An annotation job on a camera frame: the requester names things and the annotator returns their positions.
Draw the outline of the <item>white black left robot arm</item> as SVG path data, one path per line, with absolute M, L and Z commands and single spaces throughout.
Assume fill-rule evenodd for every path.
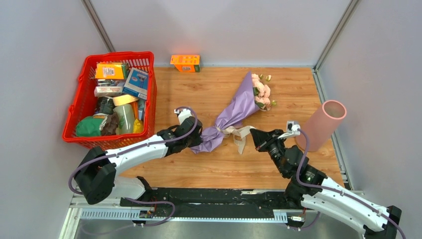
M 141 142 L 117 149 L 89 150 L 71 178 L 89 205 L 97 204 L 117 188 L 118 176 L 144 162 L 164 158 L 201 143 L 202 123 L 194 116 L 161 130 Z

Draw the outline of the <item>purple wrapping paper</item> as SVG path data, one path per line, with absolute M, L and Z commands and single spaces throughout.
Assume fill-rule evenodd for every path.
M 230 104 L 218 115 L 214 124 L 202 131 L 203 142 L 191 148 L 193 153 L 213 151 L 226 138 L 220 130 L 229 126 L 242 127 L 242 121 L 259 110 L 254 102 L 251 74 L 248 72 L 243 78 Z

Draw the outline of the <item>pink flower bunch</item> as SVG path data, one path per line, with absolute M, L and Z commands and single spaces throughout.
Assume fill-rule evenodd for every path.
M 264 81 L 270 81 L 271 75 L 264 77 L 263 74 L 251 74 L 252 78 L 252 89 L 254 94 L 254 102 L 261 111 L 269 111 L 273 105 L 276 104 L 275 100 L 271 100 L 271 89 L 265 84 Z

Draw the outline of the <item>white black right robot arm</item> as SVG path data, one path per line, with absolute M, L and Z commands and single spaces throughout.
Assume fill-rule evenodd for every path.
M 396 206 L 380 206 L 337 184 L 309 164 L 309 137 L 297 124 L 287 132 L 251 129 L 255 149 L 267 152 L 279 173 L 290 182 L 284 202 L 289 208 L 301 206 L 330 216 L 366 239 L 405 238 L 400 228 L 402 211 Z

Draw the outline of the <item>cream printed ribbon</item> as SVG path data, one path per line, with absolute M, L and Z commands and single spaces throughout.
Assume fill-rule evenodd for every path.
M 241 155 L 246 146 L 246 137 L 250 134 L 250 131 L 255 129 L 253 126 L 244 126 L 236 128 L 234 126 L 229 126 L 226 129 L 220 130 L 224 134 L 224 137 L 233 136 L 233 142 L 237 146 L 237 151 Z

